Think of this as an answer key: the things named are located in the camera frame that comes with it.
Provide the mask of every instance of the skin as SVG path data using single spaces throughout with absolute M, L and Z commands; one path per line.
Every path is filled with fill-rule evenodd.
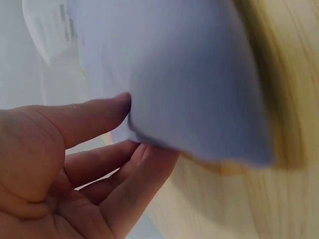
M 0 238 L 125 238 L 179 152 L 131 141 L 67 156 L 65 150 L 116 128 L 130 106 L 130 95 L 121 94 L 0 111 Z

